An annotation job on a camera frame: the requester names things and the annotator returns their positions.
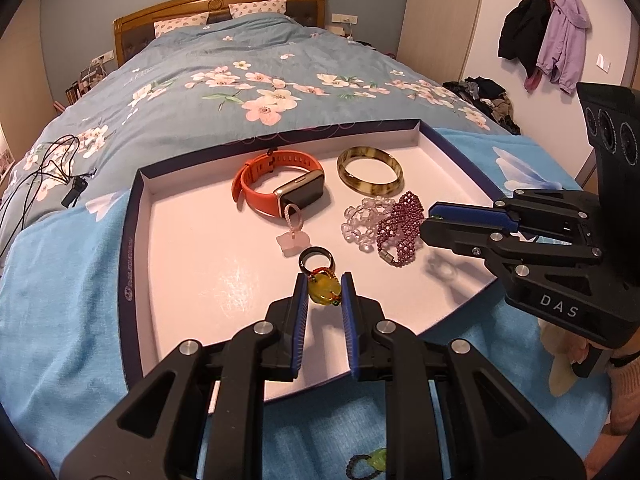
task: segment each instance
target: wall switch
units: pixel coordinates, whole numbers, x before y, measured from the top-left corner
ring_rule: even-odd
[[[607,60],[607,58],[605,58],[602,54],[598,54],[596,65],[603,69],[607,74],[609,73],[609,68],[611,68],[611,62]]]
[[[337,34],[338,36],[344,36],[344,27],[338,27],[337,25],[329,25],[326,30]]]
[[[111,61],[113,59],[113,50],[105,52],[101,56],[94,57],[91,60],[91,66],[97,65],[98,63],[106,63],[107,61]]]
[[[332,14],[331,21],[334,23],[351,23],[355,25],[358,23],[358,17],[351,16],[350,14]]]

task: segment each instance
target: floral bedding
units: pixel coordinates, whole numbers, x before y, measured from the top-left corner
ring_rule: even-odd
[[[0,369],[10,370],[0,373],[0,402],[25,441],[57,473],[126,394],[115,284],[137,168],[236,139],[406,118],[437,128],[505,193],[576,186],[533,140],[507,135],[446,89],[279,14],[163,34],[69,107],[16,165],[3,199],[15,193],[0,231],[5,245],[30,180],[20,183],[45,160],[48,176],[31,189],[27,228],[0,280]],[[75,136],[72,150],[50,144],[62,136]],[[65,212],[61,172],[95,172],[82,206]],[[606,418],[606,379],[580,381],[552,398],[551,358],[536,320],[504,304],[503,295],[490,286],[426,337],[469,339],[585,455]],[[345,378],[267,406],[264,478],[343,478],[354,454],[384,446],[383,392]]]
[[[4,248],[22,217],[31,179],[50,144],[60,146],[25,226],[62,209],[60,172],[93,173],[80,203],[130,187],[137,168],[247,137],[326,124],[423,119],[432,127],[505,133],[447,89],[369,47],[272,12],[157,38],[43,131],[16,164],[0,230]],[[4,261],[6,251],[1,258]]]

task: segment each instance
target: watch buckle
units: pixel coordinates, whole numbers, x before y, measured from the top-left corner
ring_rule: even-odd
[[[269,165],[269,173],[273,173],[274,170],[274,165],[276,162],[276,158],[273,156],[273,152],[275,152],[278,148],[269,148],[267,150],[267,156],[269,157],[269,160],[267,161],[267,164]]]

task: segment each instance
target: orange watch strap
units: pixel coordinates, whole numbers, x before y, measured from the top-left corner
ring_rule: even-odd
[[[231,195],[234,202],[240,199],[240,192],[249,206],[272,216],[280,216],[278,212],[278,197],[275,193],[258,193],[251,186],[264,174],[273,171],[273,168],[293,166],[304,168],[307,171],[322,170],[322,165],[316,158],[294,150],[274,150],[247,161],[236,173],[231,183]]]

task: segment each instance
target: white tray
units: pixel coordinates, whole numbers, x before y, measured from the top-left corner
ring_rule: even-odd
[[[416,260],[401,269],[386,264],[377,252],[364,253],[356,244],[347,243],[340,232],[344,210],[360,204],[363,196],[345,186],[336,170],[336,159],[344,149],[374,146],[402,165],[405,185],[396,198],[413,191],[425,214],[436,201],[490,206],[492,200],[418,126],[313,140],[287,149],[313,154],[326,173],[323,197],[303,211],[303,230],[311,243],[333,253],[338,278],[351,271],[359,295],[376,299],[388,318],[419,334],[494,277],[482,260],[421,242]],[[285,258],[275,240],[287,231],[285,221],[258,214],[244,200],[236,205],[231,198],[234,174],[260,152],[205,160],[155,178],[145,177],[139,199],[132,192],[131,200],[139,200],[134,208],[138,210],[135,330],[143,374],[185,339],[205,345],[230,339],[241,328],[263,319],[272,301],[293,292],[298,257]],[[390,168],[375,160],[355,160],[349,170],[370,182],[395,179]],[[270,192],[299,173],[293,168],[275,171],[255,189]],[[124,241],[124,251],[127,247],[131,252],[132,241]],[[326,262],[317,258],[310,259],[308,266]],[[132,279],[129,272],[129,284]],[[347,371],[340,307],[310,301],[300,375],[293,383],[268,383],[265,399],[318,386]]]

